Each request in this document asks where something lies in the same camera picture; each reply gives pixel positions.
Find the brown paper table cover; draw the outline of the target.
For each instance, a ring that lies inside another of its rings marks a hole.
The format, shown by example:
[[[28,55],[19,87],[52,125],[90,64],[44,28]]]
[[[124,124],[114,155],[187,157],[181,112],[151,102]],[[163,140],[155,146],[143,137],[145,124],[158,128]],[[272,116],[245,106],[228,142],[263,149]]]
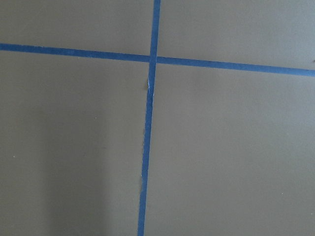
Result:
[[[312,0],[3,0],[3,236],[312,236]]]

